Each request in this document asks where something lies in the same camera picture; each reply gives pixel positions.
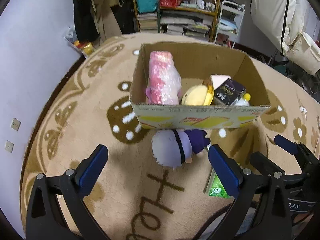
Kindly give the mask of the white pink soft pad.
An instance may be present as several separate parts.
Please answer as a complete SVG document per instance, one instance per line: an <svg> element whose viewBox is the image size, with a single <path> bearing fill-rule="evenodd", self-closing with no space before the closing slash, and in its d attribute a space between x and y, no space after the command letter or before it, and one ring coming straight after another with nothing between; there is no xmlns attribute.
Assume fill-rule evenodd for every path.
<svg viewBox="0 0 320 240"><path fill-rule="evenodd" d="M203 81L203 85L210 87L212 86L213 90L216 90L220 85L222 85L227 79L231 79L229 75L211 75Z"/></svg>

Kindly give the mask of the pink towel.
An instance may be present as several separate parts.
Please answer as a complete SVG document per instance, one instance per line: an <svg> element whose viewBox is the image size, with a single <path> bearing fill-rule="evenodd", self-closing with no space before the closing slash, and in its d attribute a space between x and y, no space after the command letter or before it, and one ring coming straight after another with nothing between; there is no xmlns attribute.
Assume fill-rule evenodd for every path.
<svg viewBox="0 0 320 240"><path fill-rule="evenodd" d="M149 59L149 83L145 94L153 105L178 105L181 76L168 51L152 51Z"/></svg>

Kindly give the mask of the white yellow duck plush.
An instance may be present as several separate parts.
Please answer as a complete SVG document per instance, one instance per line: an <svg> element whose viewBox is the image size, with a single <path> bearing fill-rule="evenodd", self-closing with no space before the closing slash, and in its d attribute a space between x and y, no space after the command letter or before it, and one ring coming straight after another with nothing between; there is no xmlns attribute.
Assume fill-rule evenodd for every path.
<svg viewBox="0 0 320 240"><path fill-rule="evenodd" d="M250 106L249 101L251 99L251 95L249 93L245 93L236 103L236 106Z"/></svg>

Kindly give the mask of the yellow round plush toy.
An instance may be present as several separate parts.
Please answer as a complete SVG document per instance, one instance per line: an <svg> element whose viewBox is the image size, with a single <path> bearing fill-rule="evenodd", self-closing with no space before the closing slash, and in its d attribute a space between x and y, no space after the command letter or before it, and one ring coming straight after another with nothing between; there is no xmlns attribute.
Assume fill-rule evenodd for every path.
<svg viewBox="0 0 320 240"><path fill-rule="evenodd" d="M189 88L183 95L181 104L188 106L209 106L214 97L212 86L197 85Z"/></svg>

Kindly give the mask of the lavender purple plush doll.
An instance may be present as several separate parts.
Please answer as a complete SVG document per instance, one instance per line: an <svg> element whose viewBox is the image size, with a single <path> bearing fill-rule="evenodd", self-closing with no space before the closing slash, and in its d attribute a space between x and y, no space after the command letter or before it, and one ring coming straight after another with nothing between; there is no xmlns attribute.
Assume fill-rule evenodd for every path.
<svg viewBox="0 0 320 240"><path fill-rule="evenodd" d="M207 132L202 129L161 129L151 140L153 157L159 165L181 167L192 162L192 155L210 145Z"/></svg>

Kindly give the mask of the stack of books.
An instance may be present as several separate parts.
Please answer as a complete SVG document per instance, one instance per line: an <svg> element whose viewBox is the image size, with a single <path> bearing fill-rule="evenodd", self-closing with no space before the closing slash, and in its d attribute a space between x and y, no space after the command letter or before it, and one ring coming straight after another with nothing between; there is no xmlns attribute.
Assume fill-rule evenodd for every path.
<svg viewBox="0 0 320 240"><path fill-rule="evenodd" d="M137 15L139 31L145 33L158 33L158 17L156 12Z"/></svg>

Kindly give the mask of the cream hanging garment cover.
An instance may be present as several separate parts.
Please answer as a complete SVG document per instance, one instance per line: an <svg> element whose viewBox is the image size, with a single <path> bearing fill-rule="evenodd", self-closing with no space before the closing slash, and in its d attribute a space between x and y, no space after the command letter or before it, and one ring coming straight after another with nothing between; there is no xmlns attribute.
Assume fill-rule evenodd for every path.
<svg viewBox="0 0 320 240"><path fill-rule="evenodd" d="M305 32L307 0L251 0L253 23L287 59L308 74L319 71L319 47Z"/></svg>

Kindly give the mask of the brown cardboard box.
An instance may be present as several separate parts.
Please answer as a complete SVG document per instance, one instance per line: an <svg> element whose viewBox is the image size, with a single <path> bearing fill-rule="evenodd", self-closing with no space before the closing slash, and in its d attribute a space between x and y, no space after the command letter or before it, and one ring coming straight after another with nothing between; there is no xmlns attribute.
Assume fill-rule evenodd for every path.
<svg viewBox="0 0 320 240"><path fill-rule="evenodd" d="M143 44L130 101L148 129L238 128L270 108L247 54L204 43Z"/></svg>

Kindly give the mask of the white utility cart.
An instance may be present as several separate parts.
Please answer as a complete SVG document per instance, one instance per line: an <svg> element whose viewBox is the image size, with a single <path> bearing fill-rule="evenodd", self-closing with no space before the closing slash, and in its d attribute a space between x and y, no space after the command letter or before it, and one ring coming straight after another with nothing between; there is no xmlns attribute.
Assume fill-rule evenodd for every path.
<svg viewBox="0 0 320 240"><path fill-rule="evenodd" d="M234 48L240 34L244 15L244 4L220 0L214 43L220 46Z"/></svg>

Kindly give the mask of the beige patterned carpet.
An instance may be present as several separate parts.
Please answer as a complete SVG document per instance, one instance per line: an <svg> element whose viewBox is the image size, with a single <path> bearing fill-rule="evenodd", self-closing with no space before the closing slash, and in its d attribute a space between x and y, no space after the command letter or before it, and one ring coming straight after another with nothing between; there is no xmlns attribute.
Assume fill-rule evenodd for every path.
<svg viewBox="0 0 320 240"><path fill-rule="evenodd" d="M132 34L109 38L67 81L48 110L26 160L21 191L22 218L27 216L31 187L38 173L48 176L75 168L97 145L108 148L108 161L91 194L85 197L94 218L112 239L191 239L211 218L223 217L231 199L210 197L205 187L210 164L205 153L177 169L158 165L151 151L152 129L143 129L129 100L144 43L173 49L182 85L199 84L202 63L210 69L231 67L250 74L252 99L265 96L271 108L243 128L212 130L210 138L246 165L253 151L270 157L288 174L299 171L293 156L274 146L277 134L305 142L319 152L319 104L299 85L238 50L184 36Z"/></svg>

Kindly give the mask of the green tissue pack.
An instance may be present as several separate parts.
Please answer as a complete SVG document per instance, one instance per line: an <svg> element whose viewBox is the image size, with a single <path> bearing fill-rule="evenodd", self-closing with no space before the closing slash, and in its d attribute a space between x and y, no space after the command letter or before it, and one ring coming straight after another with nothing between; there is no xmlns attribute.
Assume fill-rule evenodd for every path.
<svg viewBox="0 0 320 240"><path fill-rule="evenodd" d="M204 192L211 197L230 198L230 195L223 187L223 184L221 183L213 168L211 169L209 180Z"/></svg>

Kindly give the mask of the wooden bookshelf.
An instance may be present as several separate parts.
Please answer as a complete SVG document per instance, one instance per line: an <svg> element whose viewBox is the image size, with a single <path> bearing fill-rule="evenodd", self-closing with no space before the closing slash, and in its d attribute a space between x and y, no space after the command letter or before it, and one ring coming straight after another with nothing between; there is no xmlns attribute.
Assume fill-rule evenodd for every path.
<svg viewBox="0 0 320 240"><path fill-rule="evenodd" d="M137 15L141 14L133 0L137 29ZM208 42L213 41L217 24L219 0L182 0L175 8L160 7L157 0L158 33L185 35Z"/></svg>

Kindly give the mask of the white wall socket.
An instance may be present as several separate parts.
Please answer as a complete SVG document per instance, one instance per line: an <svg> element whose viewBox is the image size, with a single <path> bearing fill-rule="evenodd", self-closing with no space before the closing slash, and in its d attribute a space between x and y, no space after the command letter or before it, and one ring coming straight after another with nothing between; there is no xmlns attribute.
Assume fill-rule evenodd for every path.
<svg viewBox="0 0 320 240"><path fill-rule="evenodd" d="M20 125L21 125L21 122L18 119L13 118L10 127L13 130L18 131L20 128Z"/></svg>
<svg viewBox="0 0 320 240"><path fill-rule="evenodd" d="M14 148L14 144L12 143L12 142L10 142L10 141L6 141L5 142L5 150L7 151L7 152L9 152L9 153L12 153L12 151L13 151L13 148Z"/></svg>

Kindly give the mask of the plastic bag of snacks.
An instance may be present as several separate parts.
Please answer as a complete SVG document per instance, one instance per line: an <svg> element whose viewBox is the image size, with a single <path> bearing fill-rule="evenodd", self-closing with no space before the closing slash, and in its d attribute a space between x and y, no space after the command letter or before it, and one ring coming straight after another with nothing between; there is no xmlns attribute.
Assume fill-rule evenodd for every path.
<svg viewBox="0 0 320 240"><path fill-rule="evenodd" d="M68 27L63 38L69 46L84 55L86 59L95 51L95 48L93 47L93 44L91 42L79 41L74 27Z"/></svg>

